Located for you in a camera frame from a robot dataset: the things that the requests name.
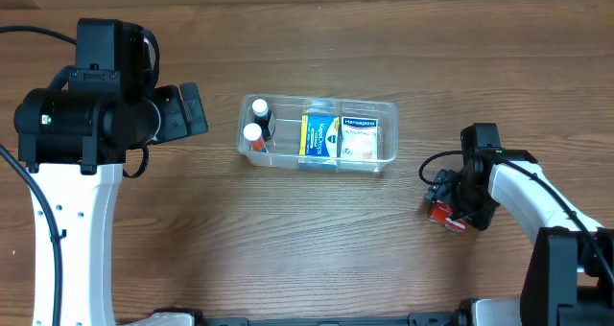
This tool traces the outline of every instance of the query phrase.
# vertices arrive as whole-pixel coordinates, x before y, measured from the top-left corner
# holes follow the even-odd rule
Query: clear plastic container
[[[243,136],[245,125],[254,122],[251,105],[257,99],[267,101],[275,118],[273,136],[266,142],[268,152],[254,151]],[[377,154],[371,159],[341,158],[343,137],[340,125],[337,157],[300,155],[303,115],[377,119]],[[251,164],[262,167],[378,173],[394,161],[398,153],[398,110],[396,105],[386,102],[247,95],[241,105],[237,150],[244,154]]]

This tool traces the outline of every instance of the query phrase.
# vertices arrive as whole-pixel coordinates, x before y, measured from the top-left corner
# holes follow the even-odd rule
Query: small bottle
[[[265,146],[265,140],[262,138],[262,129],[260,126],[254,123],[247,124],[243,128],[243,136],[249,140],[249,143],[254,151],[262,153],[269,152]]]
[[[272,111],[269,109],[267,101],[258,99],[253,102],[251,109],[254,115],[256,115],[253,122],[262,129],[262,137],[265,141],[271,139],[272,134],[275,132],[275,117],[272,116]]]

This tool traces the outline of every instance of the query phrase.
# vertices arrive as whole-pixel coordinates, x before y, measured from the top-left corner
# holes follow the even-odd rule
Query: red object
[[[267,152],[267,147],[265,146],[265,140],[260,136],[258,140],[250,141],[251,146],[254,151],[258,152]]]
[[[464,220],[450,220],[452,214],[454,213],[454,209],[452,206],[443,203],[441,201],[436,202],[431,208],[431,215],[429,215],[429,220],[438,222],[439,224],[443,224],[443,226],[448,229],[456,232],[464,232],[467,228],[467,222]]]

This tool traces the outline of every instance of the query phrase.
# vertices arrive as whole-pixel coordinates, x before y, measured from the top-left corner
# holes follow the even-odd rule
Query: yellow label
[[[308,115],[303,115],[302,122],[300,124],[300,151],[298,154],[305,155],[305,144],[307,143],[307,120]]]

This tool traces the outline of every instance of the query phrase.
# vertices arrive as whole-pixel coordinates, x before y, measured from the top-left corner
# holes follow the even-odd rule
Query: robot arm
[[[554,188],[544,176],[539,165],[528,161],[513,163],[535,174],[536,177]],[[497,164],[492,168],[488,179],[488,193],[496,202],[507,208],[533,245],[542,227],[562,226],[571,231],[579,231],[578,226],[569,219],[546,190],[537,185],[534,180],[509,166]],[[597,221],[582,214],[561,193],[558,194],[576,212],[589,231],[596,232],[597,228],[602,227]]]
[[[77,45],[75,65],[64,67],[48,88],[32,90],[14,116],[19,160],[51,205],[50,219],[61,234],[49,241],[48,213],[33,193],[33,325],[115,325],[111,228],[122,177],[144,172],[148,146],[208,127],[194,83],[155,87],[159,50],[149,31],[119,20],[82,19],[76,43],[70,42]],[[139,149],[143,163],[130,176],[123,170],[126,151]],[[157,314],[138,325],[190,320],[189,314]]]
[[[462,170],[440,171],[426,198],[448,204],[450,221],[464,220],[482,231],[502,204],[534,248],[520,297],[461,303],[455,317],[474,326],[611,324],[614,232],[574,207],[527,151],[502,148],[496,125],[474,124],[460,139],[462,151],[449,153],[463,155]],[[579,272],[599,283],[579,287]]]

